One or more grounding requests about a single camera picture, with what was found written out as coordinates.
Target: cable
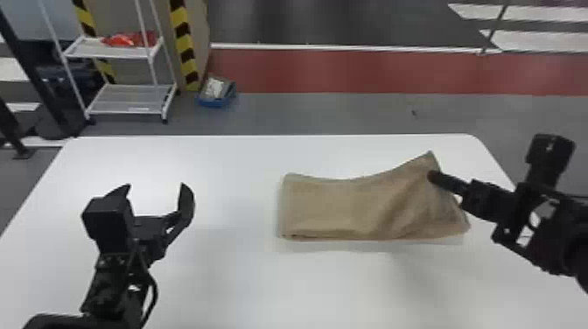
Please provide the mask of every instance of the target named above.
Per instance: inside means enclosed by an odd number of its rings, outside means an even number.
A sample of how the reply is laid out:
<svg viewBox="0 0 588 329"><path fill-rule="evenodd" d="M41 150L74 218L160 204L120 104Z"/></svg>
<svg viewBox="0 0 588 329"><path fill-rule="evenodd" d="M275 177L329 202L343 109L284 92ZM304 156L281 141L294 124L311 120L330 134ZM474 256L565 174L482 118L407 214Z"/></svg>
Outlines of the cable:
<svg viewBox="0 0 588 329"><path fill-rule="evenodd" d="M145 260L143 259L143 255L138 254L139 257L139 261L141 263L141 267L143 268L143 271L145 272L145 274L147 275L147 278L149 279L149 286L151 287L151 301L149 302L149 306L147 307L147 311L145 312L145 315L143 316L143 318L141 319L141 325L139 326L139 328L143 328L145 326L145 324L147 323L147 320L149 320L149 316L151 315L151 312L153 312L153 308L155 308L155 304L158 303L158 298L159 298L159 290L158 290L158 283L155 281L155 279L153 278L153 276L151 275L151 273L149 273L149 269L147 269L147 265L145 264Z"/></svg>

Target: shelf leg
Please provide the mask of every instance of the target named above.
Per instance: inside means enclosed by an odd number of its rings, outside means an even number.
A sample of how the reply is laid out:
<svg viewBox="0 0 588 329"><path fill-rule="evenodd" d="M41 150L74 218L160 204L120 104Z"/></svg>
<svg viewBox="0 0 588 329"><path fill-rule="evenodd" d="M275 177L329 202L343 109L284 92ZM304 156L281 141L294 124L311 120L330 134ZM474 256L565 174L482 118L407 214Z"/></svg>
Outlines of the shelf leg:
<svg viewBox="0 0 588 329"><path fill-rule="evenodd" d="M141 25L141 34L143 34L143 45L145 48L145 53L147 53L147 61L149 62L149 69L151 71L151 78L153 79L153 85L155 87L158 86L158 77L155 74L155 68L153 67L153 58L151 57L150 54L150 48L149 48L149 40L147 39L147 30L145 29L145 21L143 19L143 10L141 9L141 4L139 3L139 0L135 0L135 8L136 8L136 14L139 17L139 25Z"/></svg>
<svg viewBox="0 0 588 329"><path fill-rule="evenodd" d="M66 69L67 78L69 79L69 83L72 84L73 93L75 94L75 98L77 98L78 103L80 104L80 109L84 112L84 117L89 119L89 114L86 111L86 105L84 104L84 100L81 98L80 90L78 89L78 85L75 83L74 75L72 71L69 69L69 63L67 61L67 57L63 55L63 51L61 50L60 40L53 28L53 24L51 23L51 19L49 18L49 14L47 13L47 9L45 4L43 3L44 0L38 0L38 7L41 9L41 14L43 15L43 19L45 20L45 24L49 29L49 33L51 34L51 38L53 39L53 43L55 44L55 49L59 54L59 58L61 59L61 63L63 67Z"/></svg>
<svg viewBox="0 0 588 329"><path fill-rule="evenodd" d="M153 3L153 0L149 0L149 3L150 3L150 7L151 7L151 12L153 13L153 19L155 19L155 26L157 27L157 34L159 36L163 37L164 33L161 28L161 21L159 20L158 10L155 8L155 4ZM167 44L165 43L165 39L164 39L164 44L162 45L162 47L164 48L164 54L165 54L165 60L167 61L167 66L170 69L171 80L173 83L178 83L178 81L176 80L176 73L173 69L172 57L170 56L170 52L167 49Z"/></svg>

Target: yellow and black striped pillar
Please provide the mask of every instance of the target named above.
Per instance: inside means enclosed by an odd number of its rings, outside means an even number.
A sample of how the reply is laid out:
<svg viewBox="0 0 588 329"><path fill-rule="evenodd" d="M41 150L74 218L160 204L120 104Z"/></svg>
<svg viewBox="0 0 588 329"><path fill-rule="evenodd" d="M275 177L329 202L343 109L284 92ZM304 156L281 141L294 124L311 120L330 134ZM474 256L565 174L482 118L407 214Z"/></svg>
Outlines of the yellow and black striped pillar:
<svg viewBox="0 0 588 329"><path fill-rule="evenodd" d="M196 91L200 87L200 75L196 64L194 44L190 33L188 10L184 0L170 0L171 26L176 34L176 50L185 79L185 88Z"/></svg>
<svg viewBox="0 0 588 329"><path fill-rule="evenodd" d="M75 13L80 20L81 28L84 30L87 36L97 38L96 25L92 14L88 11L88 8L84 4L84 0L72 0L73 6L75 7ZM112 69L112 65L105 59L98 59L96 61L98 70L104 74L108 83L116 83L115 71Z"/></svg>

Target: black equipment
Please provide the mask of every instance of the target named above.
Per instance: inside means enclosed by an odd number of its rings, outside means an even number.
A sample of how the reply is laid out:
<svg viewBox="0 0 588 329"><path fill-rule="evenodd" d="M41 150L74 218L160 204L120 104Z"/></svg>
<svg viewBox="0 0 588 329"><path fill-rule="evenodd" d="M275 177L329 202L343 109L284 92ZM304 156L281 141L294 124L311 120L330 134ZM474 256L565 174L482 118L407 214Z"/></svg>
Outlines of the black equipment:
<svg viewBox="0 0 588 329"><path fill-rule="evenodd" d="M167 247L187 228L194 215L192 190L181 185L178 210L167 215L135 216L127 199L130 185L94 198L81 218L100 252L95 273L81 305L82 316L39 314L25 329L139 329L158 300L158 286L149 267L165 257ZM151 301L144 301L151 287Z"/></svg>
<svg viewBox="0 0 588 329"><path fill-rule="evenodd" d="M575 147L560 136L535 135L526 157L527 177L514 192L476 179L468 184L439 171L430 171L429 181L460 195L468 213L496 223L494 242L550 274L575 277L588 293L588 206L577 201L586 197L555 190ZM531 214L545 203L553 212L534 224ZM532 233L526 244L520 243L525 228Z"/></svg>

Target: beige towel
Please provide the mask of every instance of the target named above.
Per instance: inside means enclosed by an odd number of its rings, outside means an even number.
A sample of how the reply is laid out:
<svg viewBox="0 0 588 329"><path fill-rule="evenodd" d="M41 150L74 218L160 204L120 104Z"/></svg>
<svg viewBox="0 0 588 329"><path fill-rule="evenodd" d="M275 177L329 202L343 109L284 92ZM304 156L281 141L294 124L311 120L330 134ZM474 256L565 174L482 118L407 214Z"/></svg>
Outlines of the beige towel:
<svg viewBox="0 0 588 329"><path fill-rule="evenodd" d="M453 196L429 182L432 152L391 171L354 179L289 173L280 198L279 234L289 240L435 239L470 225Z"/></svg>

